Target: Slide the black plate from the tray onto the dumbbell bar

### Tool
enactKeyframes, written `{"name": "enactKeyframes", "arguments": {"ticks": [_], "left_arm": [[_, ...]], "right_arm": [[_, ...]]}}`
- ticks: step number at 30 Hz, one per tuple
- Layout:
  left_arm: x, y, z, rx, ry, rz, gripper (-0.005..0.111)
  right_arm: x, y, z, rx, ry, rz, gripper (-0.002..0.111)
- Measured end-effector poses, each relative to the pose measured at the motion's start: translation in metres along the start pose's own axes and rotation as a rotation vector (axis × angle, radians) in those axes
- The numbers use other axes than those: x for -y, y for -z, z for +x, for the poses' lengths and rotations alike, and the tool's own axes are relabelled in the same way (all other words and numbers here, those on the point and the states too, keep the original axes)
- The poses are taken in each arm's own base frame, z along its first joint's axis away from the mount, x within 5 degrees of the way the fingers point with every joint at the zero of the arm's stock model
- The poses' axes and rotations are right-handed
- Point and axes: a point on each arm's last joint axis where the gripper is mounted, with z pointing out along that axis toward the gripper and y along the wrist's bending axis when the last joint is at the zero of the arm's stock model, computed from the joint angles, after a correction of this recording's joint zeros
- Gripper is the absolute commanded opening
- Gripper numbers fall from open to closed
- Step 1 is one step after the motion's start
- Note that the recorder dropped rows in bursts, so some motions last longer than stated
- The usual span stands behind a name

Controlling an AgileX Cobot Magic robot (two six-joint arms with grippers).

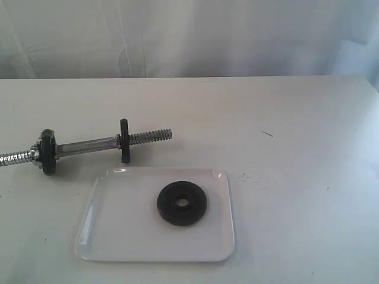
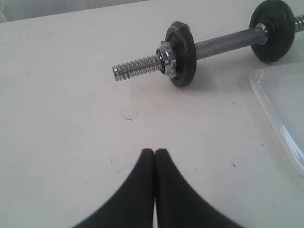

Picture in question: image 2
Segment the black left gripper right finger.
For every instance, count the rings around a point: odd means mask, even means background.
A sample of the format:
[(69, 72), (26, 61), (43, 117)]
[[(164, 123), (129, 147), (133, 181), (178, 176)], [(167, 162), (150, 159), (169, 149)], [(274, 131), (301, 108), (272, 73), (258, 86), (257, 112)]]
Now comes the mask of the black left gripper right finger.
[(160, 228), (238, 228), (185, 180), (168, 150), (155, 152), (156, 211)]

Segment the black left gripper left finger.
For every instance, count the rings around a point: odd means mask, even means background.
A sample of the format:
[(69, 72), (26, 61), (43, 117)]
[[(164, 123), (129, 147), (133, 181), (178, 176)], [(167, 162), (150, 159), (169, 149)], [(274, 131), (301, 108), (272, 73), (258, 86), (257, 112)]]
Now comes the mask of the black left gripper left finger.
[(151, 228), (155, 199), (155, 157), (142, 149), (118, 190), (76, 228)]

